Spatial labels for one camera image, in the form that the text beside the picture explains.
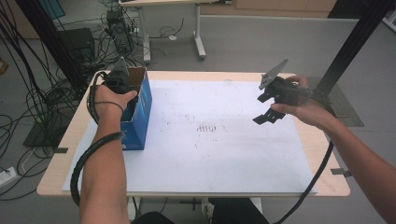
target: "white paper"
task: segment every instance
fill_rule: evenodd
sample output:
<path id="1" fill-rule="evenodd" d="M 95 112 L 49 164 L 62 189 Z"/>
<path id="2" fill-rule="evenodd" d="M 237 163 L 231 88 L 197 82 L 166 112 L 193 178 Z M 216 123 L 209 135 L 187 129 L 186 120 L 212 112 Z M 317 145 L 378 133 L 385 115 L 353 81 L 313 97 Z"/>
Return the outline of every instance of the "white paper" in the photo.
<path id="1" fill-rule="evenodd" d="M 146 146 L 124 151 L 127 190 L 135 193 L 299 193 L 312 174 L 290 116 L 258 125 L 259 83 L 150 81 Z M 91 121 L 64 183 L 90 145 Z"/>

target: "table surface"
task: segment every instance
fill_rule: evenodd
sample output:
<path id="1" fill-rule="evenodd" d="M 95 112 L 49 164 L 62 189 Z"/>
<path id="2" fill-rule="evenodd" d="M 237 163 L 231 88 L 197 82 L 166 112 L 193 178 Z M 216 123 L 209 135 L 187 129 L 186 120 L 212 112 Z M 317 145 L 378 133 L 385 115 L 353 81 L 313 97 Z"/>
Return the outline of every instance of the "table surface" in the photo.
<path id="1" fill-rule="evenodd" d="M 222 72 L 164 72 L 164 71 L 148 71 L 150 80 L 211 80 L 211 81 L 257 81 L 261 80 L 260 73 L 222 73 Z M 292 76 L 292 74 L 281 74 L 282 77 Z M 298 134 L 306 154 L 308 164 L 314 174 L 318 169 L 325 150 L 328 146 L 328 141 L 324 133 L 315 127 L 305 125 L 296 118 L 293 118 Z M 67 173 L 70 169 L 74 153 L 78 143 L 85 133 L 86 127 L 90 121 L 90 115 L 87 112 L 85 104 L 80 104 L 76 115 L 73 117 L 64 138 L 59 147 L 68 148 L 67 152 L 56 153 L 49 167 L 44 174 L 40 184 L 37 187 L 37 192 L 46 196 L 68 196 L 69 191 L 62 190 Z M 333 175 L 331 169 L 339 168 L 339 164 L 334 155 L 331 156 L 327 168 L 321 175 L 317 182 L 318 193 L 315 196 L 347 196 L 350 189 L 345 178 L 342 175 Z"/>
<path id="2" fill-rule="evenodd" d="M 143 6 L 157 6 L 157 5 L 171 5 L 171 4 L 196 4 L 196 3 L 212 3 L 216 0 L 133 0 L 129 2 L 121 2 L 121 7 L 143 7 Z"/>

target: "cardboard box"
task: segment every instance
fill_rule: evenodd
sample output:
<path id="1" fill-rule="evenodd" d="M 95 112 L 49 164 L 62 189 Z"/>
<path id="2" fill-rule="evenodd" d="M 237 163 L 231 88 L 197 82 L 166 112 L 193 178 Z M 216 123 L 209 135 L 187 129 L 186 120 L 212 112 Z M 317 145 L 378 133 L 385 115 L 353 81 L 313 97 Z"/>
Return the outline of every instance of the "cardboard box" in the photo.
<path id="1" fill-rule="evenodd" d="M 151 89 L 145 67 L 128 68 L 128 85 L 137 90 L 137 101 L 132 100 L 121 118 L 121 131 L 125 136 L 121 139 L 123 150 L 143 150 L 149 126 L 151 110 Z"/>

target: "desk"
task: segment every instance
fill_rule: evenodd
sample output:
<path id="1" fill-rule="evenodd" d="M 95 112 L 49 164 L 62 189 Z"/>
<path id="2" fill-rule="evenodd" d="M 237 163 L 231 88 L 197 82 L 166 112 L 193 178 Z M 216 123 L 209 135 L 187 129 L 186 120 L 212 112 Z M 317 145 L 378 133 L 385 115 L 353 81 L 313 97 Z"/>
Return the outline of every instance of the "desk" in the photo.
<path id="1" fill-rule="evenodd" d="M 290 76 L 290 74 L 281 74 L 282 77 Z M 160 72 L 149 71 L 148 77 L 150 80 L 233 80 L 233 81 L 257 81 L 261 80 L 260 73 L 219 73 L 219 72 Z M 75 150 L 80 142 L 82 135 L 85 133 L 86 127 L 90 121 L 90 115 L 87 112 L 85 104 L 78 107 L 76 115 L 73 117 L 64 138 L 59 147 L 67 147 L 68 150 L 64 154 L 55 154 L 52 158 L 49 168 L 44 174 L 37 192 L 46 196 L 69 196 L 69 191 L 63 191 L 63 184 L 66 179 L 70 164 L 72 162 Z M 304 152 L 308 159 L 308 164 L 312 173 L 318 169 L 321 160 L 324 156 L 328 142 L 322 131 L 317 128 L 305 125 L 299 120 L 294 119 L 297 132 L 300 135 Z M 339 168 L 338 162 L 334 155 L 331 156 L 328 168 L 325 169 L 322 176 L 318 180 L 318 193 L 315 196 L 347 196 L 349 194 L 349 187 L 345 178 L 342 175 L 333 175 L 332 168 Z M 180 195 L 172 192 L 164 192 L 162 196 L 204 196 L 204 195 Z M 245 196 L 246 194 L 233 194 L 227 196 Z M 265 193 L 248 195 L 248 197 L 262 197 Z"/>
<path id="2" fill-rule="evenodd" d="M 158 5 L 172 5 L 172 4 L 195 4 L 195 31 L 193 32 L 196 47 L 199 56 L 204 59 L 206 57 L 204 45 L 200 35 L 200 4 L 211 3 L 216 0 L 134 0 L 122 3 L 119 2 L 121 7 L 135 7 L 140 21 L 140 29 L 143 36 L 143 60 L 145 63 L 151 61 L 150 48 L 149 48 L 149 35 L 146 33 L 144 25 L 144 13 L 142 7 L 144 6 L 158 6 Z"/>

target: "electronic equipment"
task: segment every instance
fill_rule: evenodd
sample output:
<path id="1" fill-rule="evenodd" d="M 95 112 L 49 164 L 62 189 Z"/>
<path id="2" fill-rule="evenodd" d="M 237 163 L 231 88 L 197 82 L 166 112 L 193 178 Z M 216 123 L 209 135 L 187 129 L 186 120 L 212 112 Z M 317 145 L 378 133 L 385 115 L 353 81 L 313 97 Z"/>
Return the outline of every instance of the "electronic equipment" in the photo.
<path id="1" fill-rule="evenodd" d="M 132 39 L 122 17 L 122 9 L 108 10 L 106 15 L 108 30 L 116 45 L 117 52 L 124 56 L 132 51 Z"/>
<path id="2" fill-rule="evenodd" d="M 70 56 L 76 62 L 92 62 L 95 59 L 95 42 L 89 28 L 58 31 Z"/>

